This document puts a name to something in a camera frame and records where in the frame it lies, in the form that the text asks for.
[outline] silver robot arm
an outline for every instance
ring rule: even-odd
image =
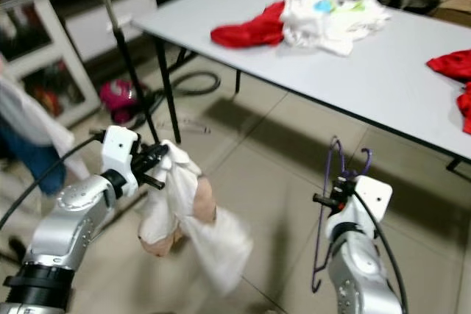
[[[392,195],[390,185],[367,176],[359,176],[354,182],[339,178],[333,188],[328,199],[333,213],[327,220],[326,235],[332,254],[328,272],[337,292],[338,313],[402,314],[373,243],[375,225],[349,188],[361,196],[378,222]],[[324,204],[322,197],[314,199]]]
[[[114,214],[116,200],[132,196],[138,183],[163,183],[145,175],[167,152],[150,146],[137,153],[139,136],[110,126],[103,141],[101,175],[93,175],[60,192],[52,212],[36,229],[21,269],[4,285],[11,288],[0,314],[63,314],[75,272],[94,231]]]

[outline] red garment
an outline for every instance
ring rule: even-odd
[[[455,51],[427,62],[433,70],[462,82],[471,81],[471,49]]]
[[[263,13],[242,25],[220,26],[211,31],[211,39],[221,46],[243,48],[261,44],[277,45],[283,40],[283,22],[280,21],[285,2],[267,7]]]
[[[471,134],[471,82],[466,84],[464,93],[456,99],[456,103],[464,116],[463,131]]]

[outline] pile of clothes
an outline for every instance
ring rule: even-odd
[[[433,58],[427,65],[443,75],[466,84],[464,93],[456,99],[456,103],[464,116],[463,131],[471,134],[471,49]]]
[[[293,47],[348,56],[355,40],[384,28],[390,17],[376,0],[284,0],[245,24],[217,27],[211,39],[230,48],[276,46],[284,39]]]

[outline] white cabinet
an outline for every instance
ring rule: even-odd
[[[157,9],[157,4],[155,0],[117,0],[113,2],[113,9],[128,41],[141,34],[130,26],[131,20]],[[67,18],[65,27],[84,62],[116,47],[105,6]]]
[[[71,125],[99,106],[49,0],[0,10],[0,32],[0,62],[7,77],[60,123]]]

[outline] tiled floor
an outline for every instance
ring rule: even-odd
[[[148,63],[140,74],[158,86],[155,68]],[[311,197],[322,188],[333,135],[341,138],[350,166],[360,168],[361,148],[372,148],[370,176],[394,188],[383,225],[406,281],[410,313],[455,312],[471,182],[445,170],[448,157],[249,76],[242,76],[241,92],[234,96],[234,71],[209,60],[198,58],[173,77],[195,69],[214,71],[223,81],[215,93],[177,98],[181,121],[210,129],[205,134],[195,124],[184,124],[182,147],[210,176],[220,205],[251,226],[255,246],[244,280],[230,296],[219,298],[191,243],[163,259],[144,253],[136,237],[139,213],[131,210],[89,249],[75,279],[72,313],[336,313],[327,273],[321,290],[311,292],[319,212]],[[172,139],[165,105],[154,118],[160,137]],[[98,112],[74,128],[77,140],[89,128],[109,123],[107,113]],[[146,127],[139,132],[150,141]],[[83,152],[92,171],[99,170],[99,147]],[[459,168],[471,175],[471,166]]]

